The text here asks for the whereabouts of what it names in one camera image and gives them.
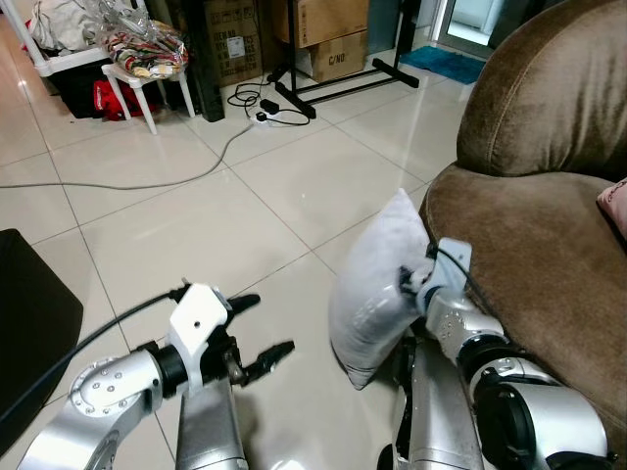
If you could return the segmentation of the grey pillow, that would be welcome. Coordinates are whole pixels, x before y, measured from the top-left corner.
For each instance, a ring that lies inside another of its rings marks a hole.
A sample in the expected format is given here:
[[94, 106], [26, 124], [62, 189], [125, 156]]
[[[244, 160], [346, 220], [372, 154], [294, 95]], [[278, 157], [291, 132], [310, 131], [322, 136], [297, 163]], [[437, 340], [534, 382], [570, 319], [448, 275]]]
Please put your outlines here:
[[424, 222], [403, 189], [396, 191], [351, 246], [328, 301], [328, 344], [354, 389], [362, 390], [419, 317], [399, 295], [398, 268], [424, 282], [433, 268]]

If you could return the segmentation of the brown fabric sofa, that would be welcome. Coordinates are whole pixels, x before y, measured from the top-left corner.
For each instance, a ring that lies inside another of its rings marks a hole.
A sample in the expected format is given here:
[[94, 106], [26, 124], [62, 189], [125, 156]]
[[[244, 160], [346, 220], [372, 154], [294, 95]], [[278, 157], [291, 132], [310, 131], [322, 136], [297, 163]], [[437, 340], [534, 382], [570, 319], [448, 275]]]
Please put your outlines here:
[[599, 195], [627, 173], [624, 23], [624, 0], [561, 0], [512, 32], [420, 208], [431, 236], [470, 243], [507, 335], [590, 399], [618, 456], [627, 252]]

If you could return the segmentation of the pink pillow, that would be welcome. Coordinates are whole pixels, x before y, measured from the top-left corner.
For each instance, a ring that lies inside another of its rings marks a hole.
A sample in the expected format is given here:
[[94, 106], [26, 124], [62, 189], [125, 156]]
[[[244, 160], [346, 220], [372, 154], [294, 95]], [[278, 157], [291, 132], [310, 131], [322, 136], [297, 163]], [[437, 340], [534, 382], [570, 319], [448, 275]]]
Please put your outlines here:
[[627, 180], [621, 180], [610, 187], [605, 188], [597, 197], [597, 205], [599, 210], [605, 216], [605, 219], [612, 224], [615, 238], [621, 245], [626, 246], [626, 228], [627, 228]]

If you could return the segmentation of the blue floor mat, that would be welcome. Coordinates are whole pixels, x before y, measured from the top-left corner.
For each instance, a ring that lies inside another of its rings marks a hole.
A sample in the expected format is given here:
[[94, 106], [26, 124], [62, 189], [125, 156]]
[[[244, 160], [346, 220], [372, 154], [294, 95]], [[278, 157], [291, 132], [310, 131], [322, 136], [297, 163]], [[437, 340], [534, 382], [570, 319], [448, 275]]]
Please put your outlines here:
[[399, 55], [399, 62], [404, 66], [425, 69], [433, 74], [442, 75], [460, 84], [474, 84], [482, 75], [484, 60], [440, 49], [438, 46], [421, 48]]

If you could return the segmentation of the silver left robot leg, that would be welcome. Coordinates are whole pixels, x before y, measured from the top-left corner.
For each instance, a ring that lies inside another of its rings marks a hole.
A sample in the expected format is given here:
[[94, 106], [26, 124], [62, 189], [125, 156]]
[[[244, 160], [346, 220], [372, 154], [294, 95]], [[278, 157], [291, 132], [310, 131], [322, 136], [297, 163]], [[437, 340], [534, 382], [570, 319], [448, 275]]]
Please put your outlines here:
[[175, 470], [248, 470], [232, 384], [227, 379], [183, 394]]

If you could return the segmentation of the silver right robot leg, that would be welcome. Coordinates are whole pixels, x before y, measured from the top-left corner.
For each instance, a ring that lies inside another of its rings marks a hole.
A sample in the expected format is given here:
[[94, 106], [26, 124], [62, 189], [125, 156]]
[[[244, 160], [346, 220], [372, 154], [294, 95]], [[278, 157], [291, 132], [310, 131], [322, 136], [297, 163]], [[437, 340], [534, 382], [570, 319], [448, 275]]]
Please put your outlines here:
[[487, 470], [464, 382], [438, 342], [405, 336], [394, 364], [404, 402], [377, 470]]

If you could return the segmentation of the white power strip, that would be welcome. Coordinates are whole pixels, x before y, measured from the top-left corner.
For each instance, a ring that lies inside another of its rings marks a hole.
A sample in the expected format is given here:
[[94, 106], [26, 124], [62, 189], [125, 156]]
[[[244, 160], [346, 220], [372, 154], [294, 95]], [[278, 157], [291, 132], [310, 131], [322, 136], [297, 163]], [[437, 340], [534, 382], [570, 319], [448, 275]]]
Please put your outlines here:
[[251, 122], [254, 126], [267, 126], [267, 128], [276, 128], [276, 126], [292, 126], [292, 122], [282, 120], [278, 114], [271, 114], [265, 111], [250, 112]]

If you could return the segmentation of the black metal stand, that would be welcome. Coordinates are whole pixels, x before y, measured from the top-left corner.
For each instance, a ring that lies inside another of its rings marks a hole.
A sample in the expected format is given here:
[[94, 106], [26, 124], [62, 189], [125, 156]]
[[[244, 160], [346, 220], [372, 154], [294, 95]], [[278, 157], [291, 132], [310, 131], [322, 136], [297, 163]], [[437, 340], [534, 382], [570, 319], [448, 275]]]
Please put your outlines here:
[[412, 50], [416, 33], [414, 22], [424, 0], [399, 0], [396, 12], [391, 14], [398, 31], [394, 40], [394, 58], [390, 62], [373, 58], [364, 63], [362, 71], [323, 82], [313, 81], [295, 69], [296, 53], [301, 48], [296, 46], [295, 18], [292, 13], [294, 0], [268, 0], [268, 3], [273, 12], [273, 19], [270, 20], [273, 35], [285, 44], [285, 59], [274, 69], [269, 80], [273, 82], [277, 93], [306, 117], [317, 117], [316, 104], [379, 88], [390, 82], [403, 82], [410, 88], [419, 88], [421, 85], [419, 76], [402, 70], [399, 55]]

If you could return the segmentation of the cardboard box with black print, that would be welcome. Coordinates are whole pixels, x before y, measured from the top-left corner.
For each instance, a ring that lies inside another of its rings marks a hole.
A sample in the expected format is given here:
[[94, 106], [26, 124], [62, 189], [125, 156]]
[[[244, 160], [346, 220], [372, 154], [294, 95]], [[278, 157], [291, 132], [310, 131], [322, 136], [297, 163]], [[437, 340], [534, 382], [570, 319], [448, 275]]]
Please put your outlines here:
[[323, 82], [362, 71], [367, 57], [368, 32], [360, 31], [297, 50], [295, 69]]

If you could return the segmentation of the red bag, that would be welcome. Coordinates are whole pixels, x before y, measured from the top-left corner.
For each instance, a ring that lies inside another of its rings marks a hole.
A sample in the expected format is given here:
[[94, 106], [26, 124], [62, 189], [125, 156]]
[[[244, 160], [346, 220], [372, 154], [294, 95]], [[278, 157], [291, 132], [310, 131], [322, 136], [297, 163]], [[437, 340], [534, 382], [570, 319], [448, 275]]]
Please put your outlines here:
[[125, 120], [124, 109], [130, 112], [134, 118], [143, 116], [143, 111], [152, 114], [162, 110], [163, 102], [160, 98], [145, 98], [145, 104], [140, 104], [137, 94], [129, 86], [122, 85], [120, 89], [122, 99], [117, 97], [114, 90], [106, 79], [94, 81], [91, 89], [91, 106], [93, 106], [93, 116], [105, 121]]

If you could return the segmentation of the white plastic stool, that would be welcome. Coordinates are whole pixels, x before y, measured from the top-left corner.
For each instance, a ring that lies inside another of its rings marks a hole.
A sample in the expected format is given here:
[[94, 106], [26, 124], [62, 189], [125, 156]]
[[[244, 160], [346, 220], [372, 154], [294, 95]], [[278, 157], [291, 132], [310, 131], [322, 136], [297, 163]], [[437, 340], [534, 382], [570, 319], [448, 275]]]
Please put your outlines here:
[[[145, 97], [143, 86], [149, 84], [149, 82], [157, 82], [158, 89], [160, 89], [163, 103], [168, 103], [169, 98], [167, 98], [165, 87], [163, 86], [163, 82], [169, 81], [169, 77], [140, 77], [129, 74], [123, 68], [117, 66], [117, 64], [104, 64], [104, 66], [100, 67], [100, 71], [106, 76], [108, 80], [109, 88], [113, 91], [114, 97], [124, 102], [124, 94], [121, 93], [121, 82], [125, 82], [126, 85], [129, 85], [131, 91], [137, 98], [137, 102], [140, 106], [140, 113], [144, 117], [145, 124], [147, 124], [149, 131], [152, 134], [157, 135], [157, 128], [154, 125], [153, 114], [151, 109], [148, 108], [147, 97]], [[185, 111], [187, 111], [189, 117], [193, 119], [197, 115], [196, 107], [192, 102], [192, 94], [191, 89], [188, 86], [188, 77], [185, 76], [184, 71], [176, 72], [173, 76], [174, 81], [178, 81], [179, 88], [182, 90], [182, 97], [184, 100]]]

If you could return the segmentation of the tall cardboard box with label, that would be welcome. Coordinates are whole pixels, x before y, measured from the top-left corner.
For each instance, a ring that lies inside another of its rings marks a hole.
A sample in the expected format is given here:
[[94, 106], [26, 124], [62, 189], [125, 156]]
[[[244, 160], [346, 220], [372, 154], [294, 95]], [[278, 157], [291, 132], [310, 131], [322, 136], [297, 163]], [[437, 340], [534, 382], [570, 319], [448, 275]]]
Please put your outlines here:
[[219, 88], [263, 75], [256, 0], [206, 0], [212, 63]]

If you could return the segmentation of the clear bag of patterned cloth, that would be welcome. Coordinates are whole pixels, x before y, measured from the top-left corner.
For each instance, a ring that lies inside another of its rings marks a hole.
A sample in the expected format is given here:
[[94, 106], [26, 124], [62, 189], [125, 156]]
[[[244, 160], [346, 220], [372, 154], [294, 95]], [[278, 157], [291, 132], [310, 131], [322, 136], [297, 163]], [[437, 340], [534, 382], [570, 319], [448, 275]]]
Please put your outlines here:
[[114, 66], [140, 79], [169, 79], [183, 72], [191, 60], [182, 34], [158, 20], [104, 26], [97, 43]]

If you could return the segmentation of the plain cardboard box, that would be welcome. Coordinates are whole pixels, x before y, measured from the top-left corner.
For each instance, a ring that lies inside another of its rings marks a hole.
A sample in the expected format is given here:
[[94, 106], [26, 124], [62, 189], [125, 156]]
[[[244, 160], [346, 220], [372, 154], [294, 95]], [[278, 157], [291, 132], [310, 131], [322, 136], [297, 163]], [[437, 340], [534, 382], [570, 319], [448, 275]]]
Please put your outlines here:
[[294, 0], [297, 48], [366, 30], [370, 0]]

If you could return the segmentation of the white shelf with laundry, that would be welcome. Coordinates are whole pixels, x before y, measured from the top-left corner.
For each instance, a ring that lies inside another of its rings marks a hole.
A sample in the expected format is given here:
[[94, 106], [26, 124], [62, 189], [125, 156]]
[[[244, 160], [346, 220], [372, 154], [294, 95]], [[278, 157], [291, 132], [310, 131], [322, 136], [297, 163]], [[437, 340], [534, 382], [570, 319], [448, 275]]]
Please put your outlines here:
[[0, 0], [0, 12], [17, 33], [44, 79], [111, 58], [100, 45], [109, 14], [147, 13], [145, 0]]

